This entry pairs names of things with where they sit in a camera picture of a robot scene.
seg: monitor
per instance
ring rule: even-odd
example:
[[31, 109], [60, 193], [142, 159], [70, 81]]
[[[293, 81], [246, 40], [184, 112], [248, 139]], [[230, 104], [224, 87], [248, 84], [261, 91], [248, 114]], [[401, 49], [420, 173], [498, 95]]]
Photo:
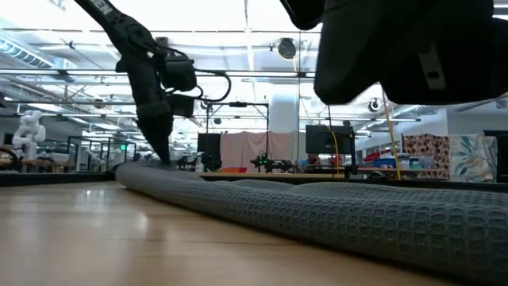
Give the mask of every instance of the monitor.
[[221, 135], [218, 133], [198, 134], [198, 152], [205, 152], [215, 158], [221, 157]]
[[[355, 131], [351, 126], [332, 126], [339, 154], [355, 152]], [[335, 141], [327, 126], [306, 126], [306, 153], [336, 153]]]

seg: red object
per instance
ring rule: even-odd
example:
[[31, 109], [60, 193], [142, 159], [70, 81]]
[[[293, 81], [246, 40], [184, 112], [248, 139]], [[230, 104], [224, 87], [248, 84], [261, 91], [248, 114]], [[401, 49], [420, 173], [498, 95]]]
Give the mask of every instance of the red object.
[[247, 168], [246, 167], [223, 168], [222, 172], [247, 172]]
[[390, 152], [391, 152], [391, 150], [383, 150], [383, 151], [381, 151], [381, 153], [379, 153], [379, 152], [372, 153], [371, 155], [364, 158], [364, 162], [366, 162], [366, 163], [372, 162], [375, 159], [381, 158], [381, 154], [386, 154], [386, 153], [390, 153]]

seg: wall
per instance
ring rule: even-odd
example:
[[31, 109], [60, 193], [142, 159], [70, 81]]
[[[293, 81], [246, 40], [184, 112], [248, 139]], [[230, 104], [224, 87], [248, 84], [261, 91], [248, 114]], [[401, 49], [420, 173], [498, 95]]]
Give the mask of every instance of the wall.
[[[72, 122], [59, 122], [54, 118], [43, 118], [42, 125], [46, 128], [46, 139], [65, 141], [69, 136], [81, 136], [82, 127]], [[16, 132], [19, 126], [19, 118], [0, 118], [0, 145], [3, 144], [6, 133]]]
[[485, 130], [508, 130], [508, 114], [462, 114], [448, 112], [449, 134], [477, 134]]
[[[430, 133], [433, 135], [448, 135], [447, 110], [445, 108], [437, 111], [435, 115], [423, 115], [420, 122], [400, 122], [394, 125], [394, 139], [401, 139], [401, 134], [418, 135]], [[389, 133], [373, 133], [370, 138], [357, 139], [356, 150], [371, 148], [377, 145], [390, 143]]]

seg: table surface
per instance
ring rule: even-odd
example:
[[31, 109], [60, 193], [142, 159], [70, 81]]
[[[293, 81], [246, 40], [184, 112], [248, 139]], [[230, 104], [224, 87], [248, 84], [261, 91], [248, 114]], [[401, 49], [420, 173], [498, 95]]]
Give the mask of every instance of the table surface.
[[245, 173], [239, 173], [239, 172], [200, 172], [198, 173], [201, 177], [222, 177], [222, 176], [228, 176], [228, 177], [250, 177], [250, 178], [307, 178], [307, 179], [319, 179], [319, 178], [326, 178], [326, 179], [344, 179], [344, 174], [308, 174], [308, 173], [299, 173], [299, 174], [287, 174], [287, 173], [264, 173], [264, 172], [245, 172]]
[[[0, 164], [10, 164], [11, 162], [12, 162], [11, 159], [0, 159]], [[22, 164], [42, 164], [42, 165], [51, 164], [51, 162], [49, 162], [47, 160], [40, 160], [40, 159], [22, 160], [21, 163]], [[57, 161], [56, 163], [59, 164], [60, 166], [73, 165], [72, 162], [70, 162], [70, 161]]]
[[444, 286], [126, 191], [115, 182], [0, 187], [9, 286]]

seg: white humanoid robot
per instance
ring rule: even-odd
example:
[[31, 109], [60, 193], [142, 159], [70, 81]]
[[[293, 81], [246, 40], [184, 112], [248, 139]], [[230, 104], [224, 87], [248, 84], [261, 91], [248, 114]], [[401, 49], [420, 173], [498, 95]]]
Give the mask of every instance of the white humanoid robot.
[[46, 129], [39, 123], [41, 117], [40, 111], [25, 111], [13, 136], [13, 150], [25, 160], [35, 159], [37, 157], [37, 143], [46, 140]]

